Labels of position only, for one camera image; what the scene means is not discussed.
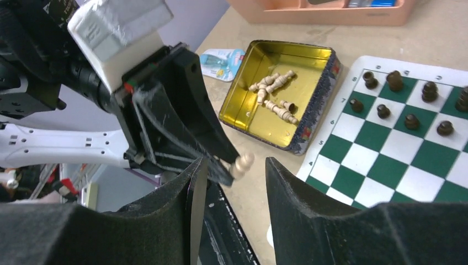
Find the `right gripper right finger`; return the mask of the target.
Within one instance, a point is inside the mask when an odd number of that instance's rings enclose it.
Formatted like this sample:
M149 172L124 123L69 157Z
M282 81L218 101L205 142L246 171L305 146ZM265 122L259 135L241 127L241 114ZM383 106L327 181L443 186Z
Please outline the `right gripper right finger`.
M466 203L360 210L298 179L276 158L265 178L277 264L466 264Z

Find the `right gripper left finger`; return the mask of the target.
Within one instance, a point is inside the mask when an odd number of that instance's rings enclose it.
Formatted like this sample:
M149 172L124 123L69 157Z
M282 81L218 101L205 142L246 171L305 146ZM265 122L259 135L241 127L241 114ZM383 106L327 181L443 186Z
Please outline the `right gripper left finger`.
M2 264L196 264L208 177L198 158L116 212L78 204L1 205Z

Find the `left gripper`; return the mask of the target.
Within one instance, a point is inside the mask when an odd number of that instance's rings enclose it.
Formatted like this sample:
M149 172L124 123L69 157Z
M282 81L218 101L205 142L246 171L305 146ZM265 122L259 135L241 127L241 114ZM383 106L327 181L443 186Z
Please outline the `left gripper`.
M233 163L239 153L210 102L199 56L186 48L176 55L172 96L161 84L144 89L171 51L172 46L162 45L133 66L124 52L95 65L81 55L67 63L67 84L116 117L127 143L123 159L130 165L155 165L154 151L163 135L189 157L206 158L209 179L230 187L234 178L221 161Z

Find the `white chess piece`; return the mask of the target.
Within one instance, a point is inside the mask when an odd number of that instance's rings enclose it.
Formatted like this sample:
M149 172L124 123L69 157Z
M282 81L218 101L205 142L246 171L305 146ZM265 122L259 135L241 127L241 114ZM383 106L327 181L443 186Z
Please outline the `white chess piece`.
M245 153L236 158L229 167L229 173L234 179L241 179L251 169L255 156L253 153Z

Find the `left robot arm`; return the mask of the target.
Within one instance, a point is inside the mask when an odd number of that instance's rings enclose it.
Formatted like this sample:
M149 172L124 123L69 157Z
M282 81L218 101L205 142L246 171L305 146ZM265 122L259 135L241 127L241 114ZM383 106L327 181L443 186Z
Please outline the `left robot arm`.
M116 117L114 131L26 128L1 122L1 167L107 164L183 172L202 157L231 186L239 153L216 117L199 56L158 33L165 1L2 1L1 115L63 110L68 87Z

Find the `gold tin with pieces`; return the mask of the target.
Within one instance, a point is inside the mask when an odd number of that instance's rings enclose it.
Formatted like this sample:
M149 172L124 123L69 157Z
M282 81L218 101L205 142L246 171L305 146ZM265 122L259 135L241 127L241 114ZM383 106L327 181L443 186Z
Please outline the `gold tin with pieces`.
M331 47L287 41L254 40L233 80L219 112L225 125L281 150L303 155L336 87L342 64ZM276 110L294 106L291 118L280 118L257 101L249 87L273 74L285 84L265 100Z

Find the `dark chess piece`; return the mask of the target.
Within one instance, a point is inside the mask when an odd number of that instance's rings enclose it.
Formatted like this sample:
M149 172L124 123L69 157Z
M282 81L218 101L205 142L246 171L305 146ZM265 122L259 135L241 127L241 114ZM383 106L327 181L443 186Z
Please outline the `dark chess piece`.
M371 71L364 72L362 78L367 89L375 89L379 85L379 81L375 78L374 73Z
M349 105L354 113L361 113L364 110L364 104L358 99L351 99Z

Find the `green white chess board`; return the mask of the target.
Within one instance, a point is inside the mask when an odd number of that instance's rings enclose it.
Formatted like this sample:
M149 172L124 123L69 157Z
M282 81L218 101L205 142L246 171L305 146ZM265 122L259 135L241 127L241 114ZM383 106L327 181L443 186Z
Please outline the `green white chess board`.
M379 85L367 89L362 75ZM359 209L467 201L467 72L361 56L350 67L297 177ZM361 113L349 101L364 104Z

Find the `blue round card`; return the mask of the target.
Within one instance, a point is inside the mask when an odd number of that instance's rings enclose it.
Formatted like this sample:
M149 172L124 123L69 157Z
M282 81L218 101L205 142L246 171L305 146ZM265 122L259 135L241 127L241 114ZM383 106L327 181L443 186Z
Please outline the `blue round card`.
M201 72L204 76L231 82L244 56L245 51L242 49L208 49L199 55Z

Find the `pink desk organizer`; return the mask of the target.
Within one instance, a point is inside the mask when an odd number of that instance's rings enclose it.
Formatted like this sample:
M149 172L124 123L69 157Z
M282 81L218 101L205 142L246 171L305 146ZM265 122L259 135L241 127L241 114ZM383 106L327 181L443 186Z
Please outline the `pink desk organizer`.
M228 1L246 21L256 24L405 25L416 1L377 1L350 7L351 1Z

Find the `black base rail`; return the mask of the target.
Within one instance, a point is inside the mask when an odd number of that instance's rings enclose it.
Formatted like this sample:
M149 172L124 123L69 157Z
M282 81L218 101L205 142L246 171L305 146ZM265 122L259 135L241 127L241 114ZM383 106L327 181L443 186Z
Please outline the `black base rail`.
M199 264L260 264L219 184L206 191Z

